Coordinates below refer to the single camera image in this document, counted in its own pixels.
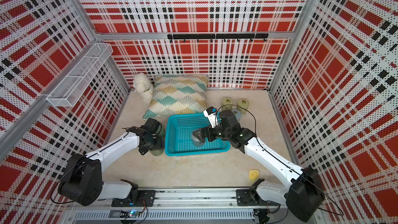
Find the teal plastic basket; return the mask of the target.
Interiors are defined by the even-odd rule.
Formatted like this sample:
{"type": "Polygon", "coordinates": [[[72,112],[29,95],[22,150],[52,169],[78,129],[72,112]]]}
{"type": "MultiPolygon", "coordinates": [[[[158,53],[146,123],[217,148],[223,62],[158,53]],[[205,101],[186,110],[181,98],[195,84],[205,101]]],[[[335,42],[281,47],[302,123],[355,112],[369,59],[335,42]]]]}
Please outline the teal plastic basket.
{"type": "Polygon", "coordinates": [[[206,142],[201,147],[193,144],[193,131],[208,125],[210,122],[203,113],[169,117],[165,135],[165,154],[169,157],[178,157],[229,151],[230,143],[221,139],[206,142]]]}

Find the pale yellow tea canister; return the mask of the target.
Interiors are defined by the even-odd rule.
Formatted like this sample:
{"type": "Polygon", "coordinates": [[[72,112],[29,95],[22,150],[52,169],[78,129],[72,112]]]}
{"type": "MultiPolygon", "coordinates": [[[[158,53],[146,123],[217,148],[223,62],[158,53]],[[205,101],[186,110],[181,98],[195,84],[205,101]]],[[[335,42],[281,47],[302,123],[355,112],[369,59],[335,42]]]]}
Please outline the pale yellow tea canister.
{"type": "Polygon", "coordinates": [[[246,114],[249,108],[249,101],[247,99],[239,99],[237,102],[237,109],[241,112],[241,114],[246,114]]]}

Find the blue-grey tea canister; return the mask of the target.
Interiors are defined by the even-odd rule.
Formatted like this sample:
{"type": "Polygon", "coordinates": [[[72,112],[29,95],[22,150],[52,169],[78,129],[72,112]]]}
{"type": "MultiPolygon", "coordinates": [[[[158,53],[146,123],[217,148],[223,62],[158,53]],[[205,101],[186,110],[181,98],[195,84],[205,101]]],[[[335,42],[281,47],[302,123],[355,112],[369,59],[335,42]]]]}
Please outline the blue-grey tea canister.
{"type": "Polygon", "coordinates": [[[202,146],[204,146],[205,145],[205,143],[202,143],[199,139],[197,139],[196,137],[193,137],[192,138],[192,144],[195,146],[195,147],[202,147],[202,146]]]}

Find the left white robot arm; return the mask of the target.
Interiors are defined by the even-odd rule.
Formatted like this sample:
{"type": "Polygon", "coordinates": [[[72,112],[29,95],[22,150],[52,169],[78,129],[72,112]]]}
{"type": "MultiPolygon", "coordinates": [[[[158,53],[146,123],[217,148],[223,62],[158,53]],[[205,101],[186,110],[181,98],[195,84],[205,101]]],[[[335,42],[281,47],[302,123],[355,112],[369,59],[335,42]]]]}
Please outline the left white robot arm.
{"type": "Polygon", "coordinates": [[[154,156],[164,150],[165,129],[149,118],[141,127],[130,127],[117,138],[86,155],[74,154],[68,160],[66,171],[57,185],[57,193],[82,206],[97,200],[117,199],[127,204],[139,202],[138,185],[122,179],[104,181],[105,170],[123,155],[137,149],[141,155],[154,156]]]}

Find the olive green tea canister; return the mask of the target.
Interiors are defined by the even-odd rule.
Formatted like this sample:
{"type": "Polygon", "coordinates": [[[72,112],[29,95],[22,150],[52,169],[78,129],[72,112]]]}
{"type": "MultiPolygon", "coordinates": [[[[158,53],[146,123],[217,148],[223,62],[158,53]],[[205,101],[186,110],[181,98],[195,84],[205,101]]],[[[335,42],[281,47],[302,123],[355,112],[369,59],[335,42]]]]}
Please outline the olive green tea canister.
{"type": "Polygon", "coordinates": [[[151,150],[150,153],[153,156],[160,156],[164,153],[164,148],[156,149],[156,150],[151,150]]]}

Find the dark green tea canister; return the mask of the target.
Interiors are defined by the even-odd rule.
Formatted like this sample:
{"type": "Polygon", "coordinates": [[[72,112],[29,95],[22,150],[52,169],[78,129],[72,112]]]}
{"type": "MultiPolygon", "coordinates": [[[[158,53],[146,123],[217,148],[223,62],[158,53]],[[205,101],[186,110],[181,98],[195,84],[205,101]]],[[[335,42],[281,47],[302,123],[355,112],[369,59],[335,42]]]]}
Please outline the dark green tea canister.
{"type": "Polygon", "coordinates": [[[165,137],[165,133],[166,133],[165,127],[163,126],[162,123],[160,123],[160,125],[158,127],[158,130],[157,130],[157,136],[159,136],[161,138],[164,138],[165,137]]]}

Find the yellow-green tea canister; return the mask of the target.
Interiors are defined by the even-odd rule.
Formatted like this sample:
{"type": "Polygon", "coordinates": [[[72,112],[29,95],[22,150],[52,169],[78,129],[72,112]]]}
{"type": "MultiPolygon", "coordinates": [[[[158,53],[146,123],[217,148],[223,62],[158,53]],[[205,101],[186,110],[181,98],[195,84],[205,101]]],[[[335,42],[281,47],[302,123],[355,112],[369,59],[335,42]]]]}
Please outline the yellow-green tea canister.
{"type": "Polygon", "coordinates": [[[221,101],[221,110],[231,110],[233,107],[233,100],[230,97],[224,97],[221,101]]]}

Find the light blue tea canister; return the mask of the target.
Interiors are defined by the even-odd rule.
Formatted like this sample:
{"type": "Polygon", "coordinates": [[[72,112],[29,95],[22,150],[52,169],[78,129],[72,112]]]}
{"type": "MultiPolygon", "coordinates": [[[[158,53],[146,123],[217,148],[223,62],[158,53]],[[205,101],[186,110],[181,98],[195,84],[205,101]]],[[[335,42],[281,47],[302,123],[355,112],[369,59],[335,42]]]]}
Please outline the light blue tea canister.
{"type": "Polygon", "coordinates": [[[241,119],[241,112],[238,109],[233,109],[232,113],[235,115],[236,119],[238,122],[240,122],[241,119]]]}

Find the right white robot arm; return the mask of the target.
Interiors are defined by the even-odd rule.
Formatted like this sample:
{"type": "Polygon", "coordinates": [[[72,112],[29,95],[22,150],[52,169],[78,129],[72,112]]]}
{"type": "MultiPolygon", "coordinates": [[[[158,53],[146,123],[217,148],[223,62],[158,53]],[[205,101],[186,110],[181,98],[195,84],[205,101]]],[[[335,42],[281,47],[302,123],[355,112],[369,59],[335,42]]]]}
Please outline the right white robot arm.
{"type": "Polygon", "coordinates": [[[325,200],[318,172],[311,167],[302,168],[265,145],[255,131],[243,128],[231,110],[220,113],[214,107],[203,112],[209,125],[193,131],[200,143],[216,139],[228,141],[235,149],[257,160],[282,183],[272,188],[260,181],[254,188],[262,201],[285,205],[300,221],[308,222],[325,200]]]}

